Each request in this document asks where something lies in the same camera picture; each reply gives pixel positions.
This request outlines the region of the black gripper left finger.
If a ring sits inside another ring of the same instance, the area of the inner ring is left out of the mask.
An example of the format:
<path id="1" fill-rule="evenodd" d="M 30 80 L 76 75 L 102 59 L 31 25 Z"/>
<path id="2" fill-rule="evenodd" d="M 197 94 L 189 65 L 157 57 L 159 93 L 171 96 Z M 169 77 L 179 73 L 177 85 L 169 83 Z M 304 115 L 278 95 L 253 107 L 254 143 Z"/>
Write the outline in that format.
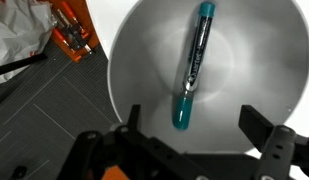
<path id="1" fill-rule="evenodd" d="M 140 113 L 141 113 L 141 105 L 140 104 L 133 105 L 127 123 L 127 127 L 129 130 L 136 131 L 138 129 Z"/>

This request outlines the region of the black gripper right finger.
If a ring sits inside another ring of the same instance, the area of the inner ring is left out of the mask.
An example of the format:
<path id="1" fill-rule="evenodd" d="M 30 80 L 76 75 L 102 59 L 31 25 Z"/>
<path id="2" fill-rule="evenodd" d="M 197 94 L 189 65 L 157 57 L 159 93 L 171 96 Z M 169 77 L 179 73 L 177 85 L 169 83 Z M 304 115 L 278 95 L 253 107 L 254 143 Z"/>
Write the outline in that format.
<path id="1" fill-rule="evenodd" d="M 274 125 L 251 105 L 242 105 L 238 126 L 253 146 L 262 151 Z"/>

